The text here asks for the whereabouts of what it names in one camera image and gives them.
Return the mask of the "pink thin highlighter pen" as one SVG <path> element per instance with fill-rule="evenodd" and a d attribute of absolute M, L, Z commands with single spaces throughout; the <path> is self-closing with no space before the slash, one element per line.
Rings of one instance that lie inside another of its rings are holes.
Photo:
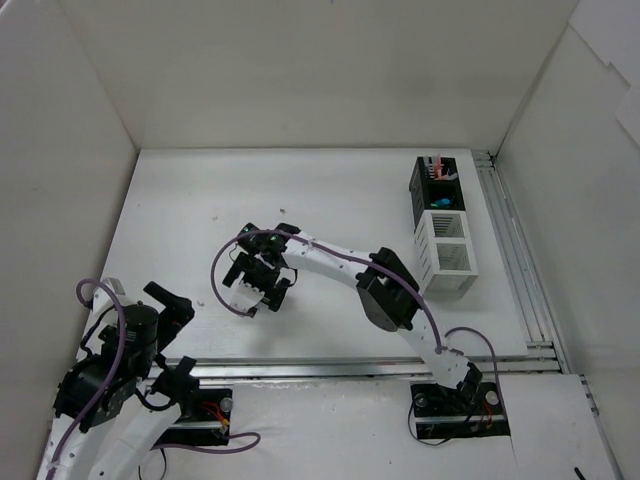
<path fill-rule="evenodd" d="M 443 164 L 442 164 L 441 156 L 437 155 L 434 160 L 434 179 L 435 180 L 443 179 L 442 168 L 443 168 Z"/>

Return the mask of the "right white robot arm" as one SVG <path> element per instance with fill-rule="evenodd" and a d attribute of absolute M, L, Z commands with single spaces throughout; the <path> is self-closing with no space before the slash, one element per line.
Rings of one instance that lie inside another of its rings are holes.
<path fill-rule="evenodd" d="M 477 402 L 482 373 L 464 353 L 443 343 L 417 282 L 394 251 L 361 252 L 323 242 L 293 225 L 261 230 L 248 223 L 219 250 L 212 270 L 232 247 L 240 252 L 222 279 L 231 299 L 224 300 L 211 281 L 214 295 L 230 312 L 251 318 L 262 308 L 279 311 L 296 283 L 282 275 L 284 270 L 320 275 L 354 290 L 369 322 L 399 335 L 414 350 L 442 388 L 449 409 L 464 412 Z"/>

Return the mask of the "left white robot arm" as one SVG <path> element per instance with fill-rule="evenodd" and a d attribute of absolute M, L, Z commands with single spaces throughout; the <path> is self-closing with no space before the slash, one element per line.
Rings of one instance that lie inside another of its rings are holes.
<path fill-rule="evenodd" d="M 191 300 L 150 282 L 144 292 L 160 310 L 127 298 L 119 280 L 82 279 L 80 303 L 101 342 L 65 373 L 37 473 L 40 479 L 127 479 L 178 419 L 199 409 L 196 362 L 167 364 L 163 350 L 194 319 Z"/>

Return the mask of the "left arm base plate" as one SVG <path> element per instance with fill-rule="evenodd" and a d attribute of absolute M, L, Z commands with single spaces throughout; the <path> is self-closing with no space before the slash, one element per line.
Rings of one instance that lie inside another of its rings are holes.
<path fill-rule="evenodd" d="M 192 410 L 171 425 L 155 442 L 155 446 L 227 446 L 232 408 L 233 391 L 230 388 L 204 389 Z"/>

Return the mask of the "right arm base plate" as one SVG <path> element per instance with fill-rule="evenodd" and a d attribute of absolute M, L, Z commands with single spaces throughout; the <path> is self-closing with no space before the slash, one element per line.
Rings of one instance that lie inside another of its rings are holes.
<path fill-rule="evenodd" d="M 410 394 L 409 433 L 428 446 L 442 446 L 459 439 L 511 435 L 495 382 L 483 382 L 470 404 L 432 383 L 413 383 Z"/>

